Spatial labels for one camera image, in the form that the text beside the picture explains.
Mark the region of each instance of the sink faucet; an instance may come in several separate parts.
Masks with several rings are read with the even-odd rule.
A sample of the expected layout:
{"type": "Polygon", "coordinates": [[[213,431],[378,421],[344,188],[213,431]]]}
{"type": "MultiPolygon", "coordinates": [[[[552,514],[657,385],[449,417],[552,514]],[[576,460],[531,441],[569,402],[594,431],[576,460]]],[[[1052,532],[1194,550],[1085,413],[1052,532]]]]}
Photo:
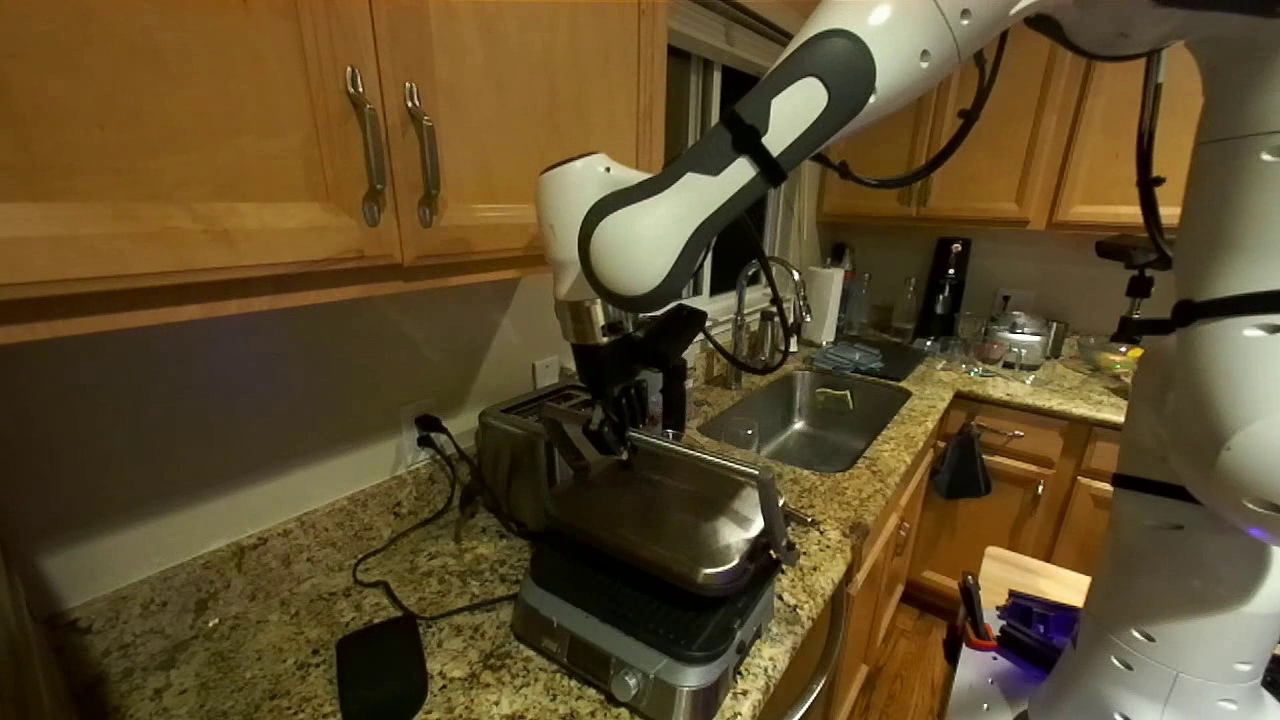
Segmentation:
{"type": "Polygon", "coordinates": [[[743,263],[743,268],[735,272],[735,292],[732,292],[732,352],[735,352],[735,355],[749,352],[749,279],[750,279],[750,272],[764,272],[764,268],[766,268],[766,272],[780,268],[780,272],[787,272],[787,279],[791,279],[791,302],[794,302],[794,312],[783,316],[783,327],[787,327],[787,335],[791,335],[791,346],[787,346],[787,352],[794,352],[794,342],[799,342],[799,325],[813,316],[809,287],[805,287],[805,274],[799,274],[794,263],[787,263],[787,259],[780,259],[780,255],[764,255],[764,263],[743,263]]]}

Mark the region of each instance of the wall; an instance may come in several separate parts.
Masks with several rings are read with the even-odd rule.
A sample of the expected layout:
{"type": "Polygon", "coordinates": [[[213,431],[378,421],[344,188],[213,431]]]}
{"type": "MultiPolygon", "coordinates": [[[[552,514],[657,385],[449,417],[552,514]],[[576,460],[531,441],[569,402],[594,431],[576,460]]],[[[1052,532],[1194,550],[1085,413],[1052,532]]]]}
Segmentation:
{"type": "MultiPolygon", "coordinates": [[[[873,302],[895,302],[911,274],[925,283],[930,241],[942,233],[823,233],[823,243],[849,241],[873,272],[873,302]]],[[[1071,333],[1112,333],[1129,309],[1118,263],[1092,255],[1092,235],[1046,233],[956,233],[970,241],[968,287],[961,316],[985,321],[1001,292],[1022,309],[1062,321],[1071,333]]],[[[1168,312],[1173,274],[1155,274],[1143,312],[1168,312]]]]}
{"type": "Polygon", "coordinates": [[[0,346],[0,538],[52,604],[386,479],[569,355],[546,274],[0,346]]]}

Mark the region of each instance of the stainless steel sink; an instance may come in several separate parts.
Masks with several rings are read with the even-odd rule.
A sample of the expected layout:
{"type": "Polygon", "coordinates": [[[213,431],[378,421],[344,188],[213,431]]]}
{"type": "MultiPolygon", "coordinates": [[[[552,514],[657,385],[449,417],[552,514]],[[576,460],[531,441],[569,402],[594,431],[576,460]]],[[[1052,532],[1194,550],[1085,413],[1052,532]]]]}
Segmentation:
{"type": "Polygon", "coordinates": [[[850,468],[911,390],[838,370],[787,370],[709,423],[702,437],[755,448],[777,465],[813,471],[850,468]]]}

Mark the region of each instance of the granite countertop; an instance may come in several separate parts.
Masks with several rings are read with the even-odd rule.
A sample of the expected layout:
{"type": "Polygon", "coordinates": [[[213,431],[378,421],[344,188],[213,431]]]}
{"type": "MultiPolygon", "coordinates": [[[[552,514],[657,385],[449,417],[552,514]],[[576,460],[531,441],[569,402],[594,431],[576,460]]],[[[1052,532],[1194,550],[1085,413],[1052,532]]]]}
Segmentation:
{"type": "MultiPolygon", "coordinates": [[[[764,709],[956,390],[1094,423],[1124,421],[1124,400],[1071,365],[1046,365],[1026,379],[929,361],[904,389],[911,400],[857,468],[816,476],[777,465],[799,558],[780,572],[771,622],[750,645],[721,709],[724,720],[764,709]]],[[[735,394],[694,390],[690,417],[713,417],[735,394]]],[[[686,431],[686,443],[735,457],[699,431],[686,431]]],[[[438,476],[394,476],[67,611],[57,634],[81,697],[90,717],[338,717],[336,639],[394,616],[378,590],[352,589],[349,564],[438,501],[438,476]]],[[[412,532],[365,575],[390,578],[415,611],[442,611],[515,590],[522,564],[522,538],[479,511],[468,522],[442,521],[412,532]]],[[[513,604],[500,604],[424,627],[433,688],[419,717],[629,717],[515,645],[508,616],[513,604]]]]}

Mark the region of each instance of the waffle maker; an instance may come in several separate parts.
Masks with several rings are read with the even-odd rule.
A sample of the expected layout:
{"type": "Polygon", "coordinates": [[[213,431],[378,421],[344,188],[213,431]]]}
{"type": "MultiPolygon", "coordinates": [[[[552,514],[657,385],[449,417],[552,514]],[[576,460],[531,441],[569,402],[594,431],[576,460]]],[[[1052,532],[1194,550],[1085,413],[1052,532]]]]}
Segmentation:
{"type": "Polygon", "coordinates": [[[539,417],[570,479],[546,493],[515,639],[640,717],[716,717],[787,558],[771,482],[652,437],[591,457],[570,413],[539,417]]]}

